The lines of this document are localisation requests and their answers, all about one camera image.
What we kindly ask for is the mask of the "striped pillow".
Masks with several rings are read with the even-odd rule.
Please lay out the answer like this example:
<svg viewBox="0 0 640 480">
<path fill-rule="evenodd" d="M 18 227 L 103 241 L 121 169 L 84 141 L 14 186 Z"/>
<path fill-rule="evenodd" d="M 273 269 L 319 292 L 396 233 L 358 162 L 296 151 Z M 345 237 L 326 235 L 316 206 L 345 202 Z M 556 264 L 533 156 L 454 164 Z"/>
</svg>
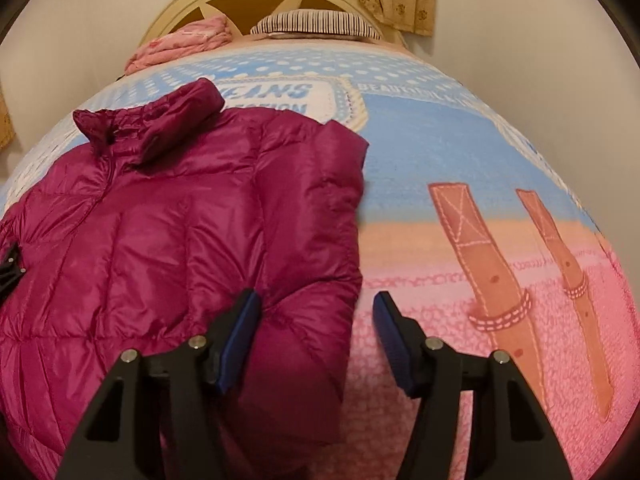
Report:
<svg viewBox="0 0 640 480">
<path fill-rule="evenodd" d="M 380 33 L 358 14 L 298 9 L 266 16 L 250 29 L 252 35 L 306 34 L 380 40 Z"/>
</svg>

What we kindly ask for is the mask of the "beige side curtain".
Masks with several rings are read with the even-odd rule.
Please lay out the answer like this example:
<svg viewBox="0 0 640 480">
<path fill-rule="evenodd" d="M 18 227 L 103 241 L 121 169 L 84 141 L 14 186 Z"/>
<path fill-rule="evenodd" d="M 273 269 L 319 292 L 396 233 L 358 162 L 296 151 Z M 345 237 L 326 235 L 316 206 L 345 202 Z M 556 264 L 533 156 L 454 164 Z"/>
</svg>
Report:
<svg viewBox="0 0 640 480">
<path fill-rule="evenodd" d="M 6 106 L 6 100 L 3 97 L 2 91 L 0 91 L 0 151 L 5 150 L 14 138 L 15 131 L 11 116 Z"/>
</svg>

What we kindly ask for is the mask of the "magenta puffer jacket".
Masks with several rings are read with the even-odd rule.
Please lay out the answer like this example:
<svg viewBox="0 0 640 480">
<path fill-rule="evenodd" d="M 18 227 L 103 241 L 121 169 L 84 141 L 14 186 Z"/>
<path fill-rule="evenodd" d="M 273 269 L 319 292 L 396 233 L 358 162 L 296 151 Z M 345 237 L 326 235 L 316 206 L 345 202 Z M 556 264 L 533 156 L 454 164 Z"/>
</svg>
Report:
<svg viewBox="0 0 640 480">
<path fill-rule="evenodd" d="M 3 216 L 21 281 L 1 308 L 1 415 L 51 479 L 126 349 L 169 351 L 242 290 L 262 298 L 221 416 L 243 479 L 303 477 L 340 433 L 360 294 L 368 144 L 339 122 L 229 108 L 208 79 L 122 110 L 76 110 L 86 143 Z"/>
</svg>

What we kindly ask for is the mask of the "folded pink blanket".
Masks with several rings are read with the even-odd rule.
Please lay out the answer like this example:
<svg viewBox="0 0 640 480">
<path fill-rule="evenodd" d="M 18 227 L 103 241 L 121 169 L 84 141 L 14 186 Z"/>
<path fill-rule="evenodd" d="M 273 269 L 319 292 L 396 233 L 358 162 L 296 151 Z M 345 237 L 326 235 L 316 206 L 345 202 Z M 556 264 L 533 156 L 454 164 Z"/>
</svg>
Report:
<svg viewBox="0 0 640 480">
<path fill-rule="evenodd" d="M 230 44 L 232 39 L 228 18 L 224 14 L 203 18 L 142 44 L 127 61 L 124 75 L 129 76 L 178 58 L 216 50 Z"/>
</svg>

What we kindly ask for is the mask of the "blue pink printed bedspread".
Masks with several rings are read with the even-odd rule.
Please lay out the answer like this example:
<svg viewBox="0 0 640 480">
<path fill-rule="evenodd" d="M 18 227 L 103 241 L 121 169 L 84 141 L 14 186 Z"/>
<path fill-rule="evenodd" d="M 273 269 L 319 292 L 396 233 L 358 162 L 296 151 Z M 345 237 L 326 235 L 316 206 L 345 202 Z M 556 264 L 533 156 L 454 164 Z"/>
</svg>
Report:
<svg viewBox="0 0 640 480">
<path fill-rule="evenodd" d="M 413 56 L 341 41 L 193 55 L 119 79 L 77 110 L 139 107 L 201 78 L 226 107 L 339 122 L 368 144 L 340 433 L 300 478 L 390 479 L 401 463 L 416 404 L 396 386 L 376 338 L 381 290 L 450 347 L 514 359 L 573 477 L 592 477 L 639 402 L 639 317 L 610 244 L 524 136 Z M 2 188 L 1 221 L 86 143 L 75 112 Z"/>
</svg>

